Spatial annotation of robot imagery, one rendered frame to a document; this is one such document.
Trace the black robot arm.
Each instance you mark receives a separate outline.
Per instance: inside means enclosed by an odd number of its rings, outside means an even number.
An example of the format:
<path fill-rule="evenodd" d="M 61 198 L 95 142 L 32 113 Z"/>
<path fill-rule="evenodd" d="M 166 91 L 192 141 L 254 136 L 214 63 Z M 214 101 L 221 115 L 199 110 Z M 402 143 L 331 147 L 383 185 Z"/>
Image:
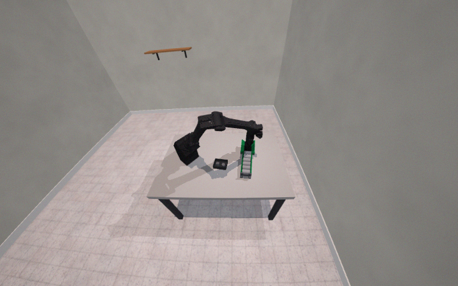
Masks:
<path fill-rule="evenodd" d="M 197 127 L 194 132 L 188 134 L 185 137 L 182 150 L 191 152 L 193 147 L 199 146 L 199 139 L 204 134 L 206 129 L 215 129 L 215 131 L 224 131 L 226 128 L 237 128 L 245 129 L 250 134 L 250 139 L 254 139 L 254 136 L 259 139 L 262 138 L 262 124 L 257 125 L 255 121 L 242 121 L 236 119 L 230 119 L 223 116 L 222 112 L 213 111 L 211 114 L 198 116 Z M 200 130 L 199 130 L 200 128 Z M 193 133 L 193 134 L 192 134 Z M 189 140 L 189 141 L 188 141 Z"/>

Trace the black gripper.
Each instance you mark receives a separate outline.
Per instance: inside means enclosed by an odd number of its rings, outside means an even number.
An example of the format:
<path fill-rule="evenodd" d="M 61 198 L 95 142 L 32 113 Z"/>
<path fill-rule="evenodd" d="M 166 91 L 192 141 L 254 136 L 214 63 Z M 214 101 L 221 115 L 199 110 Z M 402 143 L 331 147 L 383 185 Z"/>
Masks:
<path fill-rule="evenodd" d="M 250 139 L 250 134 L 253 134 L 253 133 L 246 133 L 246 143 L 248 147 L 250 147 L 253 144 L 253 139 Z M 248 142 L 251 144 L 249 145 Z"/>

